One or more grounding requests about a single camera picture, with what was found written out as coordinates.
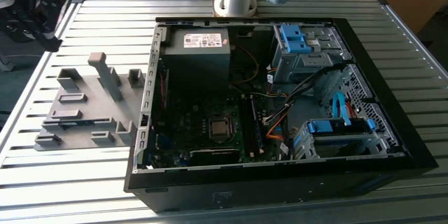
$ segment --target metal frame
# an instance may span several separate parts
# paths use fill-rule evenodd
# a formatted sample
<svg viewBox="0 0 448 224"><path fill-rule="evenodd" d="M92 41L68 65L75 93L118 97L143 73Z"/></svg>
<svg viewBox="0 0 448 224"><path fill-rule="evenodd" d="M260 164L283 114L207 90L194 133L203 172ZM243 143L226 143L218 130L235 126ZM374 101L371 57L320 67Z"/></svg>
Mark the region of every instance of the metal frame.
<svg viewBox="0 0 448 224"><path fill-rule="evenodd" d="M234 222L446 223L448 219L448 85L434 57L407 35L400 20L376 1L294 0L272 7L259 1L263 17L342 17L358 34L400 105L418 127L440 168L394 182L370 194L211 211L155 214L123 192L128 147L36 152L35 136L59 88L60 66L82 74L88 53L108 54L119 73L148 67L156 17L212 16L211 0L86 0L64 18L64 43L46 53L0 134L0 220L15 223Z"/></svg>

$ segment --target red wire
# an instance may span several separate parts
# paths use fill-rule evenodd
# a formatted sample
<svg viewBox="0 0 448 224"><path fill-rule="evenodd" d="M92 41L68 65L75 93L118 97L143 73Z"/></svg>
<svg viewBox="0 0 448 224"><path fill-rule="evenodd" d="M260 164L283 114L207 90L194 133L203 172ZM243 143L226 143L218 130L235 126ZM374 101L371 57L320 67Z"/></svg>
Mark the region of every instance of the red wire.
<svg viewBox="0 0 448 224"><path fill-rule="evenodd" d="M166 104L166 97L164 97L164 82L163 82L163 76L162 76L162 73L160 73L160 94L162 94L162 108L160 108L160 111L159 111L159 114L158 114L158 120L160 118L160 115L162 115L162 111L164 109L164 104Z"/></svg>

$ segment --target floor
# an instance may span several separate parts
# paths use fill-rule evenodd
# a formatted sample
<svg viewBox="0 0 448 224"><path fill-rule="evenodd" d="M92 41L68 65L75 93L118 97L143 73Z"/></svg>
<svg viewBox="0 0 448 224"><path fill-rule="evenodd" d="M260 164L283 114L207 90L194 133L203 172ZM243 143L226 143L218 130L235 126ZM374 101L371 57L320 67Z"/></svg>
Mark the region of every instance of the floor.
<svg viewBox="0 0 448 224"><path fill-rule="evenodd" d="M444 67L448 68L448 19L436 15L418 36ZM16 65L12 72L0 72L0 111L8 112L15 107L44 50L36 42L15 44L3 34L0 34L0 49ZM0 113L0 127L7 118L8 115Z"/></svg>

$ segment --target blue plastic bracket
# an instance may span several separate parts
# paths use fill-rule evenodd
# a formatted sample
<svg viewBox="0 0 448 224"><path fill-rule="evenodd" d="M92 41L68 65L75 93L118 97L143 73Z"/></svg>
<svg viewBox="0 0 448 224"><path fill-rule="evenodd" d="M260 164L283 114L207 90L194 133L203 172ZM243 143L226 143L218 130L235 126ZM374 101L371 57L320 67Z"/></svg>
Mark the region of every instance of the blue plastic bracket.
<svg viewBox="0 0 448 224"><path fill-rule="evenodd" d="M306 42L306 34L300 31L299 25L282 25L282 37L287 44L287 51L296 53L311 52Z"/></svg>
<svg viewBox="0 0 448 224"><path fill-rule="evenodd" d="M342 110L342 118L344 119L346 125L351 125L352 122L351 122L351 118L348 117L346 97L342 92L336 92L334 96L334 105L332 105L334 118L338 118L338 102L339 102L339 107Z"/></svg>

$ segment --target black cable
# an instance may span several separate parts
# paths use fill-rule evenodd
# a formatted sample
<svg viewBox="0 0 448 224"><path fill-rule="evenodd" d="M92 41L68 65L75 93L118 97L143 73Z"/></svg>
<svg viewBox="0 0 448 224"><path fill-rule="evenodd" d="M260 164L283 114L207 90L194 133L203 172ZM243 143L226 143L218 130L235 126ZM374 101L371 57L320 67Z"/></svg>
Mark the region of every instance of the black cable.
<svg viewBox="0 0 448 224"><path fill-rule="evenodd" d="M295 103L295 98L314 87L314 85L315 85L318 79L320 78L320 76L323 76L324 74L327 74L331 71L344 69L346 66L347 66L347 64L344 64L344 63L335 64L331 67L322 68L318 72L315 72L311 76L308 76L308 78L304 79L298 84L298 86L292 90L291 94L288 95L288 97L284 101L283 108L267 118L266 123L270 123L278 116L283 115L283 113L286 111L288 111L288 108Z"/></svg>

